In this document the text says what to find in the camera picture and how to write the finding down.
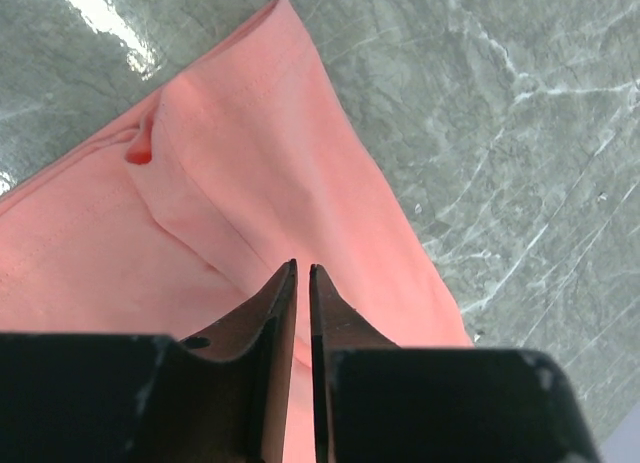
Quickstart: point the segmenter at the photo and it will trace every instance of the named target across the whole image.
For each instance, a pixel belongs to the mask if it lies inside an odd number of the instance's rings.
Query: pink t-shirt
[[[470,344],[288,0],[3,198],[0,249],[0,331],[176,338],[296,258],[285,462],[315,461],[312,263],[397,344]]]

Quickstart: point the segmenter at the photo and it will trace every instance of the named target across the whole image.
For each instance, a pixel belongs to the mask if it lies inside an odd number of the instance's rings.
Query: screw hole
[[[182,344],[189,350],[199,350],[200,348],[206,348],[209,346],[211,344],[211,340],[204,336],[190,336],[189,338],[182,340]]]

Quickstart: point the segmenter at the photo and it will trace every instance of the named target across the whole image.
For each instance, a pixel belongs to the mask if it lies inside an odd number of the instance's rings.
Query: folded cloth
[[[312,263],[397,344],[470,344],[288,0],[8,194],[0,249],[0,331],[176,338],[296,258],[285,462],[315,461]]]

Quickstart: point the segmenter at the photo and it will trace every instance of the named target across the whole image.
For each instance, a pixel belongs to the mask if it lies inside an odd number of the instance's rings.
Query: pink fabric
[[[176,338],[297,258],[286,462],[315,461],[312,263],[396,343],[469,345],[288,0],[4,198],[0,248],[0,331]]]

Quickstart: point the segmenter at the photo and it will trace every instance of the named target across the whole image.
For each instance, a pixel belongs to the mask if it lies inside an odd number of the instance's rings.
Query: gray marble countertop
[[[0,191],[268,0],[0,0]],[[640,0],[292,0],[478,345],[640,399]]]

